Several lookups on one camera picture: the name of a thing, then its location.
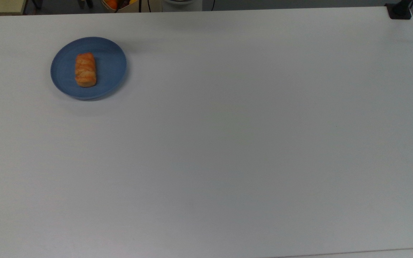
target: blue plate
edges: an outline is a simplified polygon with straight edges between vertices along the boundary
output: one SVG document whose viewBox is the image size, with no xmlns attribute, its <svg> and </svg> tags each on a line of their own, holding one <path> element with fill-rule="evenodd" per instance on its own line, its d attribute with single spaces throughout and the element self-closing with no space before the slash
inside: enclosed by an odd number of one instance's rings
<svg viewBox="0 0 413 258">
<path fill-rule="evenodd" d="M 96 63 L 96 84 L 89 88 L 77 85 L 74 69 L 77 54 L 92 52 Z M 55 86 L 77 99 L 94 99 L 115 90 L 125 75 L 127 60 L 122 49 L 109 39 L 88 37 L 64 46 L 54 57 L 51 78 Z"/>
</svg>

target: pastry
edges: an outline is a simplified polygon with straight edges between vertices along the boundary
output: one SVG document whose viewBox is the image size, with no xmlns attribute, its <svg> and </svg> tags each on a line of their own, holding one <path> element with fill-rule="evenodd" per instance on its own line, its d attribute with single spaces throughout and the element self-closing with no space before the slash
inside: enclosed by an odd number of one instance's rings
<svg viewBox="0 0 413 258">
<path fill-rule="evenodd" d="M 92 53 L 78 54 L 76 57 L 76 69 L 74 71 L 77 85 L 92 87 L 96 83 L 95 58 Z"/>
</svg>

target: plate rim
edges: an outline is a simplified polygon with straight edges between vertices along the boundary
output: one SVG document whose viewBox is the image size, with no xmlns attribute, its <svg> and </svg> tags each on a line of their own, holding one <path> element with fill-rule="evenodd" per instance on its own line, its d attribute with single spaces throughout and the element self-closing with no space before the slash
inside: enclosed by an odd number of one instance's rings
<svg viewBox="0 0 413 258">
<path fill-rule="evenodd" d="M 52 69 L 53 69 L 53 67 L 54 67 L 54 61 L 58 58 L 58 56 L 59 56 L 58 54 L 59 54 L 60 52 L 62 52 L 62 50 L 64 50 L 67 46 L 73 44 L 73 43 L 76 42 L 76 41 L 80 41 L 80 40 L 84 40 L 84 39 L 104 39 L 104 40 L 110 41 L 111 43 L 115 44 L 115 45 L 120 49 L 120 51 L 121 51 L 122 54 L 123 54 L 123 57 L 124 57 L 124 65 L 125 65 L 125 67 L 124 67 L 124 74 L 122 75 L 122 77 L 121 77 L 120 80 L 116 83 L 115 86 L 110 87 L 108 90 L 106 90 L 106 91 L 103 92 L 103 93 L 99 93 L 98 95 L 94 95 L 94 96 L 91 96 L 91 97 L 79 97 L 79 96 L 74 96 L 74 95 L 71 95 L 71 94 L 69 94 L 69 93 L 64 92 L 64 91 L 57 85 L 57 83 L 55 83 L 54 78 L 53 78 L 53 76 L 52 76 Z M 51 63 L 51 80 L 52 80 L 52 83 L 55 85 L 55 87 L 56 87 L 59 91 L 61 91 L 62 93 L 64 93 L 65 95 L 68 95 L 68 96 L 70 96 L 70 97 L 72 97 L 72 98 L 79 99 L 79 100 L 91 100 L 91 99 L 100 98 L 100 97 L 102 97 L 102 96 L 105 96 L 105 95 L 109 94 L 110 92 L 112 92 L 113 90 L 115 90 L 115 89 L 121 84 L 121 82 L 122 82 L 123 78 L 125 77 L 125 74 L 126 74 L 126 73 L 127 73 L 127 56 L 125 55 L 125 52 L 123 51 L 123 49 L 122 49 L 116 42 L 114 42 L 114 41 L 112 41 L 112 40 L 110 40 L 110 39 L 103 38 L 103 37 L 96 37 L 96 36 L 83 37 L 83 38 L 75 39 L 75 40 L 69 42 L 68 44 L 64 45 L 64 46 L 55 54 L 54 58 L 52 59 L 52 63 Z"/>
</svg>

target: orange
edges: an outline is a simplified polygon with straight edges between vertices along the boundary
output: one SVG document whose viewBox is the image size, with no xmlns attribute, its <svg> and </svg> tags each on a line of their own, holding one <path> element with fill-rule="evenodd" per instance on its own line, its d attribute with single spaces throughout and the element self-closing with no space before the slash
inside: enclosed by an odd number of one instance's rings
<svg viewBox="0 0 413 258">
<path fill-rule="evenodd" d="M 108 0 L 106 1 L 109 7 L 116 10 L 118 8 L 118 2 L 116 0 Z"/>
</svg>

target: tabletop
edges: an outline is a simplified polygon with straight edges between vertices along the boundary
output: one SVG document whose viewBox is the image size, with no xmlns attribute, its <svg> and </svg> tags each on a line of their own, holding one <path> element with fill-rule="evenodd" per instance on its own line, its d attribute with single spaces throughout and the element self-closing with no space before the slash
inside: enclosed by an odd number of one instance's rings
<svg viewBox="0 0 413 258">
<path fill-rule="evenodd" d="M 0 0 L 0 15 L 22 15 L 27 0 Z"/>
<path fill-rule="evenodd" d="M 128 60 L 96 101 L 49 73 L 87 36 Z M 0 257 L 403 248 L 413 19 L 385 7 L 0 17 Z"/>
</svg>

